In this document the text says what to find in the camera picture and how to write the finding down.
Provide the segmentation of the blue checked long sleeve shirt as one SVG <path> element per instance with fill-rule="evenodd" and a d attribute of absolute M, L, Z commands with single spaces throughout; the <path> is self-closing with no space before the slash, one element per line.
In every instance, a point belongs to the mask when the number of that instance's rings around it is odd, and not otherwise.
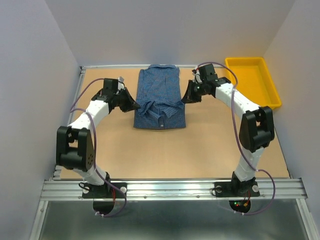
<path fill-rule="evenodd" d="M 186 127 L 185 104 L 181 101 L 180 69 L 152 64 L 139 72 L 133 127 L 146 130 Z"/>

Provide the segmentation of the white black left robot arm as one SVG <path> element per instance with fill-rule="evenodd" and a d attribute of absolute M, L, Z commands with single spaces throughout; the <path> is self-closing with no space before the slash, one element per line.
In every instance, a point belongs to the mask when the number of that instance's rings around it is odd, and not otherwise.
<path fill-rule="evenodd" d="M 72 105 L 70 111 L 79 111 L 81 115 L 68 126 L 60 126 L 56 132 L 56 165 L 82 177 L 84 181 L 79 187 L 86 199 L 112 197 L 116 191 L 110 175 L 96 163 L 96 127 L 115 108 L 124 113 L 140 108 L 122 77 L 104 78 L 102 82 L 102 88 L 91 98 L 87 108 Z"/>

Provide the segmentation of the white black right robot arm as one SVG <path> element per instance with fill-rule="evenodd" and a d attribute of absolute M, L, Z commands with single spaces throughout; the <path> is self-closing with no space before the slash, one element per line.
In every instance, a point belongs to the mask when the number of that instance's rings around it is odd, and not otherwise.
<path fill-rule="evenodd" d="M 230 181 L 215 182 L 214 195 L 220 198 L 259 196 L 256 182 L 258 163 L 270 142 L 275 138 L 273 111 L 268 106 L 259 106 L 237 90 L 237 84 L 226 77 L 218 77 L 215 63 L 205 62 L 192 70 L 182 98 L 185 104 L 199 103 L 203 96 L 210 95 L 231 109 L 231 116 L 241 119 L 240 128 L 233 123 L 235 140 L 240 159 Z"/>

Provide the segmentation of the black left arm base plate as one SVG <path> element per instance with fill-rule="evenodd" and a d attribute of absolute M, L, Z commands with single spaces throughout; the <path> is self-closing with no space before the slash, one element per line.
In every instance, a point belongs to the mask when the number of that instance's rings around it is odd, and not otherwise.
<path fill-rule="evenodd" d="M 80 182 L 78 186 L 82 189 L 83 199 L 123 199 L 127 194 L 127 183 L 116 182 L 113 185 L 115 189 L 107 183 L 103 185 L 93 185 L 87 182 Z"/>

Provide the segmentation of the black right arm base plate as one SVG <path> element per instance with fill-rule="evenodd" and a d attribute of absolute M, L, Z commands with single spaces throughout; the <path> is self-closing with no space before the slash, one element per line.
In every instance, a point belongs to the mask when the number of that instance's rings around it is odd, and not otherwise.
<path fill-rule="evenodd" d="M 240 183 L 217 181 L 214 183 L 214 195 L 218 198 L 259 197 L 260 191 L 256 181 Z"/>

